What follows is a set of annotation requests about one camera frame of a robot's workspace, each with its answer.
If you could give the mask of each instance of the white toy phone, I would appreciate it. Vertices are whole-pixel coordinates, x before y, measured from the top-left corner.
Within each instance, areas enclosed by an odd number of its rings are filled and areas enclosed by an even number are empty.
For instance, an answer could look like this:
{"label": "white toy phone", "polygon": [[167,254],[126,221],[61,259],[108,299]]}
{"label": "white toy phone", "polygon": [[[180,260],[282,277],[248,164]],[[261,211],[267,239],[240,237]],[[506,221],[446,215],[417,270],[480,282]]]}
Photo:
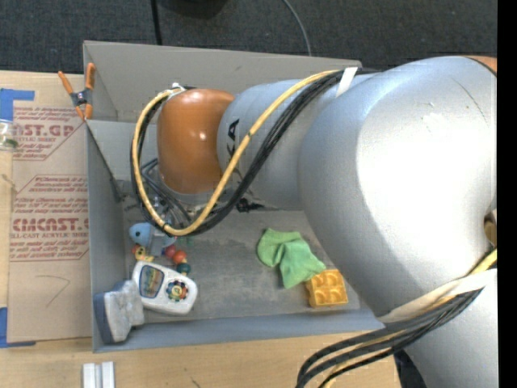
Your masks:
{"label": "white toy phone", "polygon": [[139,261],[132,271],[144,307],[166,314],[187,314],[197,298],[192,279],[160,264]]}

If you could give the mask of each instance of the green cloth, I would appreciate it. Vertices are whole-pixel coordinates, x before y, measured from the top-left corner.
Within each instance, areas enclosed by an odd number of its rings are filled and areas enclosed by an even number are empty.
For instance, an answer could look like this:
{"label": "green cloth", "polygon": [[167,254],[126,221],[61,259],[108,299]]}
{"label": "green cloth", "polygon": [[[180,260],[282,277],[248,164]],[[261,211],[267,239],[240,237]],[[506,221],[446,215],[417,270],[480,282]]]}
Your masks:
{"label": "green cloth", "polygon": [[280,265],[286,289],[326,269],[326,265],[311,252],[309,244],[297,231],[267,229],[258,242],[257,255],[270,268]]}

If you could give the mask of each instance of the gray box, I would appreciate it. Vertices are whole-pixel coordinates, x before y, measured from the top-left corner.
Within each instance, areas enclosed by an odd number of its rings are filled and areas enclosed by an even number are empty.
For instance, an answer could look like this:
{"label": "gray box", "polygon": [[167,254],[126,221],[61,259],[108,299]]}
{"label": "gray box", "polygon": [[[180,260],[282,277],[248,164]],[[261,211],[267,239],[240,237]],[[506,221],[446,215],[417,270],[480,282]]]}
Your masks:
{"label": "gray box", "polygon": [[[264,82],[305,78],[357,61],[316,57],[85,42],[84,62],[97,68],[94,119],[86,136],[92,294],[131,277],[135,263],[128,228],[143,221],[132,198],[129,146],[140,110],[172,82],[213,87],[233,94]],[[142,162],[156,157],[155,126],[146,136]],[[187,316],[145,312],[144,326],[121,344],[104,344],[92,317],[93,350],[265,340],[365,331],[382,327],[347,284],[345,306],[314,309],[303,285],[282,286],[280,272],[264,266],[256,246],[271,227],[300,231],[329,268],[332,261],[299,211],[232,212],[212,230],[181,238],[200,293]]]}

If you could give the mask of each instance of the cardboard box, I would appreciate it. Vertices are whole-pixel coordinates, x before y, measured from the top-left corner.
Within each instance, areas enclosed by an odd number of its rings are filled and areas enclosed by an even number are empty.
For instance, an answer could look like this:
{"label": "cardboard box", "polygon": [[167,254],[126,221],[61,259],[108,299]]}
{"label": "cardboard box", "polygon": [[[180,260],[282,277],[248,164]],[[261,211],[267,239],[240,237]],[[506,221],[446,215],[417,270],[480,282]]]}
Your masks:
{"label": "cardboard box", "polygon": [[[213,87],[234,94],[247,87],[305,78],[357,61],[280,56],[194,48],[85,42],[85,65],[97,68],[94,119],[88,122],[86,155],[92,294],[131,277],[131,224],[143,221],[132,198],[129,146],[140,110],[172,82]],[[146,136],[142,162],[156,157],[155,128]],[[305,215],[297,211],[232,212],[212,230],[182,239],[199,286],[188,316],[146,311],[146,324],[122,344],[103,343],[95,317],[96,352],[262,340],[377,329],[381,324],[347,285],[348,303],[328,310],[310,307],[303,285],[284,289],[280,273],[260,263],[256,245],[263,231],[297,230],[311,250],[333,267]]]}
{"label": "cardboard box", "polygon": [[[69,80],[84,88],[82,75]],[[0,88],[14,95],[2,106],[12,108],[19,142],[15,152],[1,152],[0,166],[2,203],[9,203],[0,251],[6,339],[90,336],[85,125],[57,73],[2,71]]]}

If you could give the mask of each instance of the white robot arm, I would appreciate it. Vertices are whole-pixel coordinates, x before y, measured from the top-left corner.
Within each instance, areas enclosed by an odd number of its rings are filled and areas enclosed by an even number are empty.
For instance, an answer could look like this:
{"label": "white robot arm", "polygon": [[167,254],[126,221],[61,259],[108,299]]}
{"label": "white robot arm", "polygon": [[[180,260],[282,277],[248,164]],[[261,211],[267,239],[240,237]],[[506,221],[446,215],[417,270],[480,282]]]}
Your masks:
{"label": "white robot arm", "polygon": [[[496,208],[496,73],[494,59],[454,56],[358,74],[342,94],[340,73],[236,97],[172,90],[156,102],[166,100],[156,184],[183,211],[151,217],[180,235],[215,225],[221,203],[231,209],[235,197],[303,209],[336,267],[382,317],[467,275],[491,248],[483,225]],[[302,90],[309,85],[319,87]],[[296,102],[296,116],[282,122]],[[149,120],[137,125],[133,169]],[[175,226],[182,217],[194,227]],[[466,311],[406,351],[428,388],[497,386],[497,273]]]}

